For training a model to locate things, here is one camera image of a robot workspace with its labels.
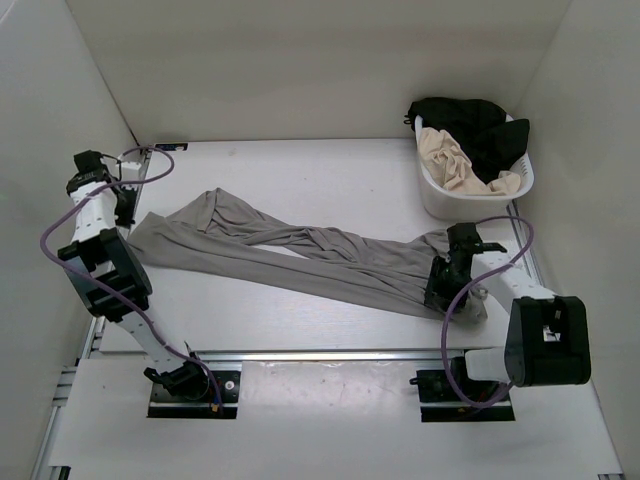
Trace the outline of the grey trousers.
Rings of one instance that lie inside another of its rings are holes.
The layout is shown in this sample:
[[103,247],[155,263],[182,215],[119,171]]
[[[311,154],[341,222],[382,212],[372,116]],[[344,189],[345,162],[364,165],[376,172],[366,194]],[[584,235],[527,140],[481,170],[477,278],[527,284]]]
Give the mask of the grey trousers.
[[146,265],[423,318],[433,312],[424,304],[431,265],[448,251],[443,230],[399,242],[291,225],[221,188],[168,216],[148,213],[128,243]]

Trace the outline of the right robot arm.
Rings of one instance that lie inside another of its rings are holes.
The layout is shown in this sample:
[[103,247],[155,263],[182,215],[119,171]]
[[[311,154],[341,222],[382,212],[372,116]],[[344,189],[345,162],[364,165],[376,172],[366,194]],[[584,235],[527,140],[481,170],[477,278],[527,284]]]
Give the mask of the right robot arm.
[[452,393],[477,396],[486,382],[501,394],[512,387],[583,385],[591,377],[586,307],[576,296],[561,296],[517,267],[499,243],[481,239],[473,222],[447,230],[446,257],[433,260],[426,306],[452,321],[476,286],[484,286],[509,316],[502,347],[469,350],[443,359]]

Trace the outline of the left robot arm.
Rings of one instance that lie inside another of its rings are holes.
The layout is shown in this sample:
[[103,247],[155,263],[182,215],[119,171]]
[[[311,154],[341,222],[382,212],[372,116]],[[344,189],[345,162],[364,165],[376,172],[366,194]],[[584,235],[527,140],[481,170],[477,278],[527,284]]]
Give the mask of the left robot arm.
[[191,401],[210,392],[210,377],[185,345],[171,344],[169,335],[154,321],[141,316],[150,307],[152,285],[123,232],[134,224],[139,166],[116,159],[113,174],[105,154],[87,150],[74,156],[77,172],[66,192],[74,205],[75,228],[70,244],[57,258],[87,310],[103,317],[137,341],[153,365],[144,370],[151,382],[169,395]]

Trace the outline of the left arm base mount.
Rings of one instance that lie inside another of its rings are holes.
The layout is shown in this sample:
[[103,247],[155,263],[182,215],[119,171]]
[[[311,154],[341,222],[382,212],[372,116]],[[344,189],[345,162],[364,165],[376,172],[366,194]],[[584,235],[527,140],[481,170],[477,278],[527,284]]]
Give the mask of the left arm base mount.
[[147,417],[152,419],[235,420],[241,390],[241,370],[212,371],[215,382],[201,367],[185,362],[169,373],[147,367],[152,383]]

